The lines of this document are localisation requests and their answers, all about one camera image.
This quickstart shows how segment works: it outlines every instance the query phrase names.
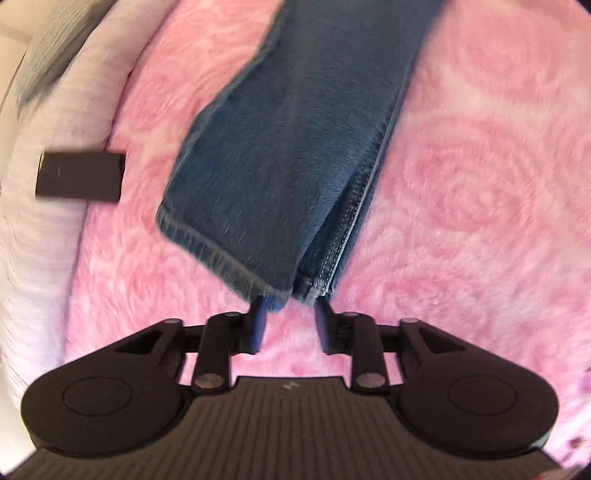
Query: white fabric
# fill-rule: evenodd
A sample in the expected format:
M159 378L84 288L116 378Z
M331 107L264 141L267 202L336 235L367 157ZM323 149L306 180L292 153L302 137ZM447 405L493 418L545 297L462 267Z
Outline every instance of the white fabric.
M128 75L175 1L119 0L17 139L0 196L0 351L15 402L61 360L86 213L86 202L35 198L40 154L105 146Z

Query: pink fluffy carpet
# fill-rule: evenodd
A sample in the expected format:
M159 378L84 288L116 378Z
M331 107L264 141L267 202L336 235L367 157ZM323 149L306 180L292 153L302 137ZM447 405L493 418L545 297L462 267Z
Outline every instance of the pink fluffy carpet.
M155 213L195 115L254 54L276 0L181 0L116 119L122 199L89 209L66 359L167 317L245 309L166 241ZM547 448L591 442L591 17L574 0L454 0L424 48L362 235L333 302L379 323L415 316L548 379ZM399 378L392 358L392 379ZM345 375L312 309L269 317L235 374Z

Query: jeans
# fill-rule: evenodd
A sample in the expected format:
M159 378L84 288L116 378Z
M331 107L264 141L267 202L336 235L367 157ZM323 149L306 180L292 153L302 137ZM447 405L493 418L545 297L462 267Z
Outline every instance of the jeans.
M330 297L442 1L285 0L191 126L163 234L247 300Z

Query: circular pad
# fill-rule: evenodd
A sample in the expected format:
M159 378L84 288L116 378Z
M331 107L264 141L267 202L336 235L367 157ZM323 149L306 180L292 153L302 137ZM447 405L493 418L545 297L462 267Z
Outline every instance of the circular pad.
M558 401L542 378L487 352L430 359L397 398L402 419L425 441L456 455L493 459L547 440Z
M67 388L64 403L79 415L100 417L124 408L132 395L131 387L117 378L85 378Z
M96 457L157 438L182 404L176 382L145 355L99 351L36 380L21 411L37 447Z
M493 375L472 375L456 381L449 399L457 408L473 415L500 415L517 401L512 386Z

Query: metal pin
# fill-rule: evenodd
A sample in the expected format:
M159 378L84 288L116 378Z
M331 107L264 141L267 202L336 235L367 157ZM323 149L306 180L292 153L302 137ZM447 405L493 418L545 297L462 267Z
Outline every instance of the metal pin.
M199 388L211 389L221 387L223 378L218 374L202 374L195 379L195 385Z
M355 383L361 388L379 388L384 386L386 379L381 374L368 373L358 375L355 378Z

